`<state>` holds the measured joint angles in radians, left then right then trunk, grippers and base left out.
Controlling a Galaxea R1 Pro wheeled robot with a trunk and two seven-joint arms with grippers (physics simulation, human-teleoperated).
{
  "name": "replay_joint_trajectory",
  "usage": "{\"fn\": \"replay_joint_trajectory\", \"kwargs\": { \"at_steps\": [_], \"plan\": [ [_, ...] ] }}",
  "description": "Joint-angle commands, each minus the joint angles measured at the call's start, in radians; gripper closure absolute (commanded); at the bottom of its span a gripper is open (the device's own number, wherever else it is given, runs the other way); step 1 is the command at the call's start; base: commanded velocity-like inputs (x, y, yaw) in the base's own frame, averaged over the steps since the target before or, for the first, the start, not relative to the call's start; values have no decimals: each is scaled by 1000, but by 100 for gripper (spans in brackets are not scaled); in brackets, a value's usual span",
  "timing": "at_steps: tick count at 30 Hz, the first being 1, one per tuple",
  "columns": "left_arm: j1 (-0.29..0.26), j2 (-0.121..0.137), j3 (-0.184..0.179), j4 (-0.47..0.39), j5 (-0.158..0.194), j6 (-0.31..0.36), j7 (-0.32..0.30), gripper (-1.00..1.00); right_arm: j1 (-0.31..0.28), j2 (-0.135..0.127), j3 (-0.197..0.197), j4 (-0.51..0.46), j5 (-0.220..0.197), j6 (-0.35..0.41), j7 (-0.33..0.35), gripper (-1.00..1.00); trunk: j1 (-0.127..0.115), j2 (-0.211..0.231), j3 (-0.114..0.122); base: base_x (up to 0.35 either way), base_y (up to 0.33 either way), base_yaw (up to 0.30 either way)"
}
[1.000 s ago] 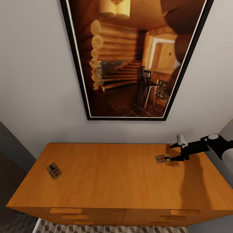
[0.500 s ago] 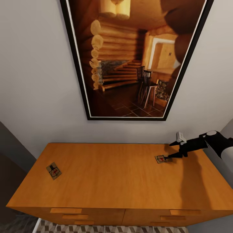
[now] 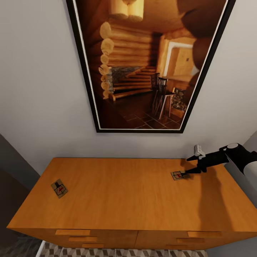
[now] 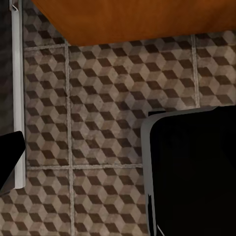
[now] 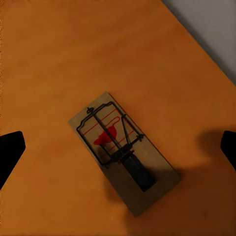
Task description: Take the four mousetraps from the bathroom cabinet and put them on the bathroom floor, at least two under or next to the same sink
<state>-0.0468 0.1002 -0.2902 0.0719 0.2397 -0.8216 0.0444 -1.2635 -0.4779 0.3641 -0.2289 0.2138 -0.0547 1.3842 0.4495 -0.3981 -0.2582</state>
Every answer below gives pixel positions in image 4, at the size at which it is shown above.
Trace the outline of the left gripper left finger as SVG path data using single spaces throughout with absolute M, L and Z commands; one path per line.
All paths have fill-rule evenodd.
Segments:
M 0 136 L 0 189 L 26 149 L 21 131 Z

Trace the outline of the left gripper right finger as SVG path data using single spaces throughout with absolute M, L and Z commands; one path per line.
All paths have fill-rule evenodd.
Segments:
M 220 148 L 236 170 L 236 133 L 224 131 Z

